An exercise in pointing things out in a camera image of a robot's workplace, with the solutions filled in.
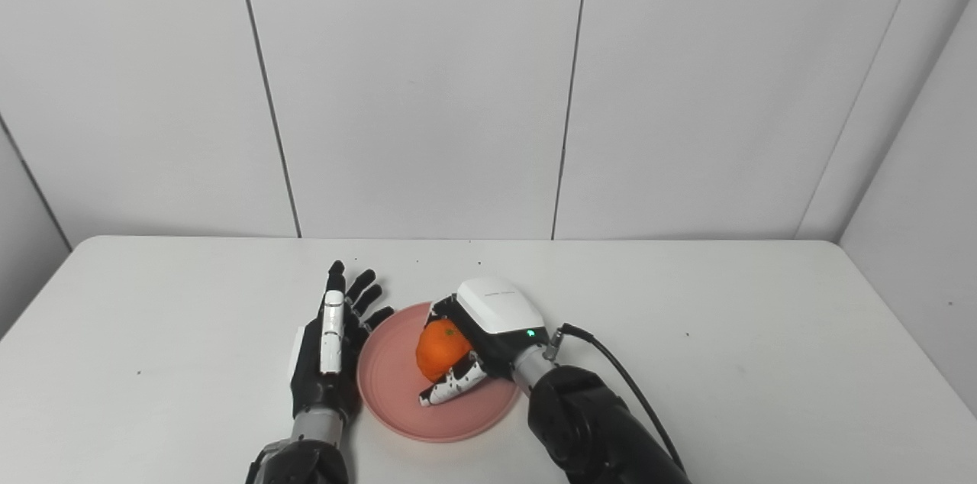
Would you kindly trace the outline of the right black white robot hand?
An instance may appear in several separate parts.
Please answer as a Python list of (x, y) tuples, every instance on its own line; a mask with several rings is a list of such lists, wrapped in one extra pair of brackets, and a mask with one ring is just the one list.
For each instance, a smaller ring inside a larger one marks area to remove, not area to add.
[(430, 304), (416, 361), (430, 385), (423, 407), (465, 395), (486, 379), (506, 379), (526, 395), (555, 368), (544, 356), (550, 334), (537, 307), (506, 279), (482, 276)]

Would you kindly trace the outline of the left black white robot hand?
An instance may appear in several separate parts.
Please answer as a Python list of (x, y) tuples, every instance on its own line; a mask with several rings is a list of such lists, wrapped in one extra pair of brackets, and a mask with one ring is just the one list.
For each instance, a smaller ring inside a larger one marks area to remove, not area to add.
[(294, 415), (325, 408), (337, 412), (344, 424), (356, 417), (362, 406), (356, 378), (364, 344), (395, 312), (374, 306), (382, 293), (374, 269), (347, 282), (344, 263), (333, 262), (318, 313), (299, 335), (290, 380)]

